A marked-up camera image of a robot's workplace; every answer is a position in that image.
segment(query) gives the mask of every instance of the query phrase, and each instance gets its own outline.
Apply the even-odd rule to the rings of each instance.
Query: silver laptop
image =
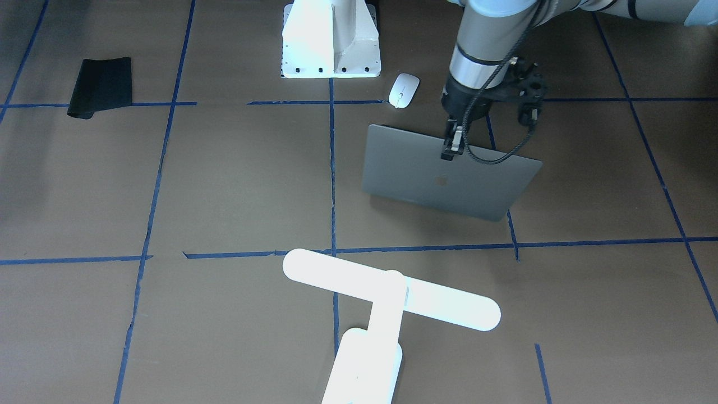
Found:
[[[362,189],[423,206],[500,221],[543,163],[511,156],[497,165],[471,160],[464,152],[442,160],[443,139],[370,125]],[[503,152],[472,146],[478,157],[494,160]]]

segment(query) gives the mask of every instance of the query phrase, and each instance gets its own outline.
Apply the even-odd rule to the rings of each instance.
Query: white t-shaped object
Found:
[[[405,277],[305,249],[284,258],[292,280],[373,302],[368,330],[342,336],[322,404],[389,404],[401,363],[404,311],[479,331],[494,329],[498,304],[485,296]]]

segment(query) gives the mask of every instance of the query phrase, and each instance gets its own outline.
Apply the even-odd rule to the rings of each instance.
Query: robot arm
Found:
[[[468,130],[471,121],[483,118],[493,101],[518,102],[519,122],[525,126],[538,117],[546,86],[540,75],[531,72],[535,65],[518,58],[505,62],[513,57],[510,53],[529,25],[543,24],[575,9],[685,25],[718,24],[718,0],[449,1],[464,5],[465,10],[442,94],[442,105],[449,114],[442,154],[445,160],[461,154],[460,132]],[[478,92],[481,95],[474,99]]]

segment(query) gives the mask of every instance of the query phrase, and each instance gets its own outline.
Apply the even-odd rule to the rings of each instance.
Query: black cable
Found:
[[[478,157],[474,154],[474,152],[471,150],[471,146],[469,146],[469,115],[471,115],[471,111],[474,109],[474,106],[476,105],[476,101],[478,101],[479,98],[481,98],[481,95],[486,92],[486,88],[489,86],[489,84],[493,81],[494,78],[496,78],[496,75],[499,74],[499,72],[506,66],[506,63],[513,57],[513,54],[516,53],[516,50],[521,45],[521,43],[526,39],[526,36],[533,28],[533,25],[536,23],[536,20],[539,18],[539,14],[541,13],[541,10],[544,7],[544,4],[546,4],[547,0],[539,0],[538,5],[536,6],[536,11],[533,13],[533,16],[531,17],[531,21],[528,23],[526,28],[521,33],[521,36],[516,40],[516,43],[513,44],[513,47],[511,50],[508,51],[506,56],[501,60],[501,63],[499,63],[498,67],[491,73],[491,76],[486,80],[486,82],[479,88],[479,91],[474,95],[473,98],[471,98],[471,101],[469,101],[469,105],[466,107],[466,111],[464,112],[464,117],[462,119],[462,138],[464,140],[464,146],[466,146],[466,151],[468,152],[468,155],[475,161],[480,162],[481,164],[486,165],[495,165],[500,162],[505,161],[509,157],[516,154],[520,148],[522,148],[533,136],[533,134],[536,132],[536,120],[531,120],[531,123],[528,125],[528,134],[526,134],[526,137],[521,140],[510,152],[506,153],[504,156],[496,159],[496,160],[485,160],[481,157]]]

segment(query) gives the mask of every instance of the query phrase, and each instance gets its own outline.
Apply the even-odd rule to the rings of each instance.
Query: white mouse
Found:
[[[406,73],[400,74],[389,92],[389,103],[396,108],[406,108],[418,87],[418,78]]]

